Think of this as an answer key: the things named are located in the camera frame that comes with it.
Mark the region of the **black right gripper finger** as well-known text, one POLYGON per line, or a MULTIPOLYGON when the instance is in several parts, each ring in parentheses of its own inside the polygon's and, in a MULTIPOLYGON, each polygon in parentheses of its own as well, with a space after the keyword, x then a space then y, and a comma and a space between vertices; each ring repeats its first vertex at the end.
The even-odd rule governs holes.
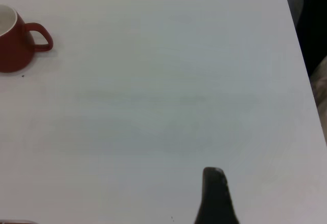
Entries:
POLYGON ((204 168, 201 204, 195 223, 238 222, 224 171, 215 167, 204 168))

